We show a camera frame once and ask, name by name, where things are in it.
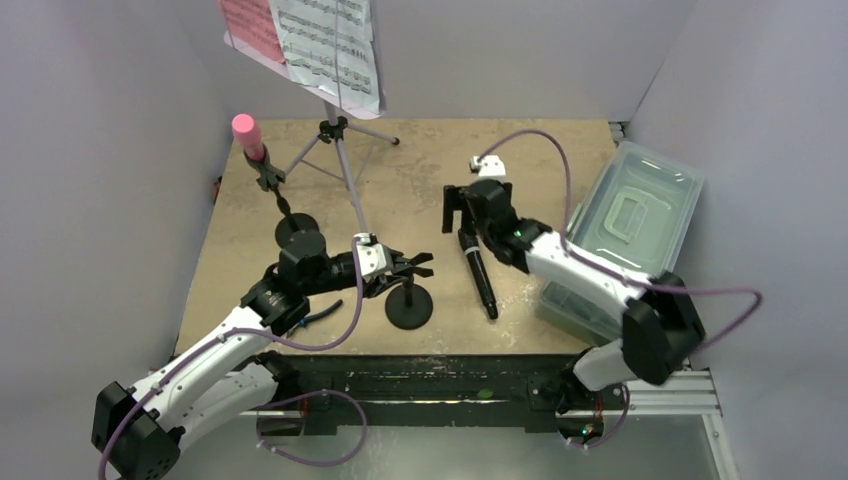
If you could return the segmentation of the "black microphone stand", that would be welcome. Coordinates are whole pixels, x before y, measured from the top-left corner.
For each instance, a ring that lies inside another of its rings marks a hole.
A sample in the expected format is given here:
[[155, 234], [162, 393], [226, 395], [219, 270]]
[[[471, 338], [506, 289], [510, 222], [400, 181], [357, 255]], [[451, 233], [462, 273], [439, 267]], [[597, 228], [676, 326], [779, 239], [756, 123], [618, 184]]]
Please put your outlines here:
[[384, 310], [389, 322], [402, 330], [415, 330], [424, 326], [434, 309], [430, 293], [409, 277], [388, 294]]
[[295, 213], [289, 202], [282, 195], [280, 187], [285, 183], [285, 173], [272, 165], [270, 154], [263, 143], [244, 148], [244, 156], [248, 165], [258, 173], [256, 180], [264, 192], [272, 192], [282, 219], [275, 228], [275, 241], [279, 247], [284, 247], [299, 231], [318, 231], [317, 221], [306, 213]]

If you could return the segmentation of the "black marker pen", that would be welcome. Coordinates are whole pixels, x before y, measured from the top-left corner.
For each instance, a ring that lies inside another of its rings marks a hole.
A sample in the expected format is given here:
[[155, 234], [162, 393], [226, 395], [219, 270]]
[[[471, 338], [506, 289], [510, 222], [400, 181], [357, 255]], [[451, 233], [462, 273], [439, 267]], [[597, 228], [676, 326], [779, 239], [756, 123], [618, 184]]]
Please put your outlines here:
[[499, 317], [497, 301], [483, 262], [477, 237], [464, 228], [458, 230], [457, 236], [486, 315], [490, 320], [496, 320]]

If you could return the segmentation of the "lilac music stand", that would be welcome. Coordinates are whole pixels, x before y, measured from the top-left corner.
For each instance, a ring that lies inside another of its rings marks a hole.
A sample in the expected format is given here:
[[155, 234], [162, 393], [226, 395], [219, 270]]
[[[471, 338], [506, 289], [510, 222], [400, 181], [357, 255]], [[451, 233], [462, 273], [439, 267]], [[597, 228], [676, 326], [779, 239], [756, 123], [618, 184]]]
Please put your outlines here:
[[325, 118], [317, 133], [284, 168], [273, 165], [258, 121], [240, 113], [231, 121], [234, 140], [257, 172], [264, 191], [275, 191], [307, 155], [324, 143], [336, 150], [340, 174], [361, 231], [367, 229], [346, 149], [349, 130], [393, 146], [398, 137], [359, 125], [384, 111], [375, 12], [370, 1], [221, 1], [225, 41], [274, 73], [318, 97]]

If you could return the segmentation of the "white sheet music page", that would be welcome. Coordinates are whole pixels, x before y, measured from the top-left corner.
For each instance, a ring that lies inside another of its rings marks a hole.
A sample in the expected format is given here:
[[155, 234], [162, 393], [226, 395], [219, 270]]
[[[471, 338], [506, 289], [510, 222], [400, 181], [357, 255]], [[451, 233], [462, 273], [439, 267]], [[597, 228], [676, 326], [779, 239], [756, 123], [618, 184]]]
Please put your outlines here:
[[272, 1], [270, 9], [290, 80], [347, 112], [382, 113], [370, 1]]

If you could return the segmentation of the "pink toy microphone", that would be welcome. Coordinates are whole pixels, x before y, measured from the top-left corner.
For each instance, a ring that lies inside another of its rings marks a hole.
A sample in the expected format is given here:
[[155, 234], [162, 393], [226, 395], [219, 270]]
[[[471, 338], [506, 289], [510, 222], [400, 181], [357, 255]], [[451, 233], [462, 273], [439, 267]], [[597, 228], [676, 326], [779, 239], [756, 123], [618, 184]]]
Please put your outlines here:
[[246, 113], [235, 115], [231, 121], [231, 131], [234, 140], [239, 143], [250, 161], [257, 163], [265, 161], [266, 148], [262, 130], [251, 115]]

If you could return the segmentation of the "pink sheet music page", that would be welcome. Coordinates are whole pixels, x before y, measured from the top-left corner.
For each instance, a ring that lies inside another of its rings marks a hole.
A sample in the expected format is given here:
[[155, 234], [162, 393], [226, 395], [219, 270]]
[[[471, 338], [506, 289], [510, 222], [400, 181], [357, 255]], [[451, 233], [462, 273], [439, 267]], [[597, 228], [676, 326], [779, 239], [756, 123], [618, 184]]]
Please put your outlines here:
[[268, 0], [221, 0], [218, 6], [235, 38], [269, 60], [285, 63]]

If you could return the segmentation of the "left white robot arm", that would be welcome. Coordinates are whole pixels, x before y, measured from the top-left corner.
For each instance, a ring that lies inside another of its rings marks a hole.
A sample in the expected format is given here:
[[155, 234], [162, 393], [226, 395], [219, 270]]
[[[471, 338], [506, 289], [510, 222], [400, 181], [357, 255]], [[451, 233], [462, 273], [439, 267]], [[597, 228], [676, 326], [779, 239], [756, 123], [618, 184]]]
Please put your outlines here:
[[354, 288], [363, 301], [412, 275], [429, 277], [429, 252], [411, 258], [359, 233], [351, 249], [328, 256], [317, 230], [294, 232], [279, 260], [205, 337], [129, 387], [113, 382], [98, 394], [92, 443], [97, 475], [113, 467], [122, 479], [161, 479], [201, 437], [240, 413], [304, 399], [297, 371], [271, 343], [310, 313], [312, 295]]

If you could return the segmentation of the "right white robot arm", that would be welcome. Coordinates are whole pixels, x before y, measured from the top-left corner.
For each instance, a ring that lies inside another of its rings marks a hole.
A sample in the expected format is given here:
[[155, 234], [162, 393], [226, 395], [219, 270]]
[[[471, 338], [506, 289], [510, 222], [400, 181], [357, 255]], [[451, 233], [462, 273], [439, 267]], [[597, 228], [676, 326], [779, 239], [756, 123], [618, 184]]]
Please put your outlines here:
[[602, 389], [631, 380], [661, 386], [703, 344], [703, 324], [679, 276], [650, 276], [600, 258], [549, 225], [519, 217], [511, 200], [509, 182], [447, 185], [442, 230], [452, 231], [459, 212], [462, 226], [500, 263], [568, 287], [618, 320], [618, 339], [584, 351], [566, 367], [561, 392], [569, 404], [584, 407]]

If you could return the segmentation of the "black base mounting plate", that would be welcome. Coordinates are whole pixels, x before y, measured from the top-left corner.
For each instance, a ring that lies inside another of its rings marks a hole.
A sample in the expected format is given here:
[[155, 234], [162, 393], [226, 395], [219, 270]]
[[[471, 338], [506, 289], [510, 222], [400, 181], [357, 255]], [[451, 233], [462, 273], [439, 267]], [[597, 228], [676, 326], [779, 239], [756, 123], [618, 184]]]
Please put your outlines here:
[[181, 445], [252, 411], [286, 413], [273, 436], [333, 435], [341, 426], [517, 428], [590, 439], [643, 382], [591, 392], [567, 373], [570, 354], [286, 355], [240, 362], [166, 432]]

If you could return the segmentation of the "clear plastic storage box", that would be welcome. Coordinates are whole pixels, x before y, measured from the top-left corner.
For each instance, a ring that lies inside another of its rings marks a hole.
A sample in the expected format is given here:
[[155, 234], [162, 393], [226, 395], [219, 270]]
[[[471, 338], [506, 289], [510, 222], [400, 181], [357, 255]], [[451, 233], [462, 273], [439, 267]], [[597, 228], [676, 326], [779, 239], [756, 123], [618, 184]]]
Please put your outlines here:
[[[628, 270], [656, 276], [674, 269], [705, 176], [635, 143], [619, 144], [579, 205], [569, 242]], [[620, 336], [620, 321], [595, 305], [569, 278], [543, 277], [546, 319], [591, 346]]]

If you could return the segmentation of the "blue handled pliers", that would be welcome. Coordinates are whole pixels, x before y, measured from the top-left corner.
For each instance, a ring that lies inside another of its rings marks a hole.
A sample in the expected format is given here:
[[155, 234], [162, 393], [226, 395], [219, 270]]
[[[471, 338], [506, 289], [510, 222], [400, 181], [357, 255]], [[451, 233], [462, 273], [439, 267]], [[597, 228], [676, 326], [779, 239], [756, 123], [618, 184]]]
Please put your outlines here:
[[335, 301], [334, 303], [332, 303], [330, 306], [328, 306], [328, 307], [326, 307], [325, 309], [323, 309], [323, 310], [319, 311], [318, 313], [314, 313], [314, 314], [309, 314], [309, 315], [307, 315], [306, 317], [304, 317], [303, 319], [301, 319], [301, 320], [298, 322], [297, 326], [298, 326], [298, 327], [301, 327], [301, 328], [305, 328], [308, 324], [310, 324], [310, 323], [312, 323], [312, 322], [314, 322], [314, 321], [318, 321], [318, 320], [324, 319], [324, 318], [326, 318], [326, 317], [328, 317], [328, 316], [332, 315], [333, 313], [335, 313], [335, 312], [336, 312], [339, 308], [341, 308], [341, 307], [343, 306], [343, 304], [344, 304], [344, 301], [343, 301], [343, 300], [341, 300], [341, 299], [336, 300], [336, 301]]

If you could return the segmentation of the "aluminium rail frame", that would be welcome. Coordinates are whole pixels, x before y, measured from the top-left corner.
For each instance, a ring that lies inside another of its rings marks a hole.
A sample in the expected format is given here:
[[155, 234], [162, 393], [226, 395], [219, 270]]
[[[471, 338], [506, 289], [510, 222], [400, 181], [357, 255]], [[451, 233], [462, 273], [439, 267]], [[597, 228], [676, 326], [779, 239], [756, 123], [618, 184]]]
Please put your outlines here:
[[[456, 212], [453, 226], [459, 225], [462, 228], [465, 228], [461, 224], [460, 217], [461, 214], [459, 212]], [[422, 277], [413, 276], [412, 279], [416, 284], [421, 286], [420, 281]], [[384, 296], [385, 300], [391, 290], [396, 288], [397, 286], [391, 287], [389, 290], [381, 294]], [[686, 286], [686, 288], [688, 289], [690, 297], [693, 301], [693, 297], [696, 295], [696, 290], [688, 286]], [[285, 339], [289, 340], [288, 334], [291, 330], [289, 330], [285, 334]], [[705, 337], [703, 344], [699, 346], [693, 353], [702, 349], [707, 344], [707, 342], [707, 337]], [[275, 351], [275, 344], [280, 343], [269, 344], [266, 348], [267, 351]], [[335, 353], [335, 346], [333, 343], [327, 343], [324, 345], [294, 344], [292, 349], [292, 353], [289, 355], [337, 355]], [[578, 359], [581, 353], [573, 355], [575, 356], [576, 360]], [[687, 357], [683, 361], [683, 363], [670, 375], [666, 383], [661, 386], [651, 385], [642, 380], [628, 381], [641, 381], [644, 385], [643, 387], [638, 389], [634, 400], [626, 401], [623, 410], [619, 411], [619, 413], [621, 415], [627, 415], [630, 411], [647, 411], [650, 413], [657, 413], [662, 415], [673, 413], [702, 414], [713, 410], [715, 408], [715, 396], [709, 390], [706, 376], [702, 373], [697, 373], [686, 369], [686, 363], [689, 357]], [[562, 434], [569, 444], [582, 450], [588, 450], [599, 447], [604, 442], [612, 438], [614, 434], [614, 428], [607, 424], [605, 424], [605, 426], [607, 426], [608, 428], [607, 432], [593, 439], [590, 439], [586, 436], [574, 437], [568, 436], [564, 433]]]

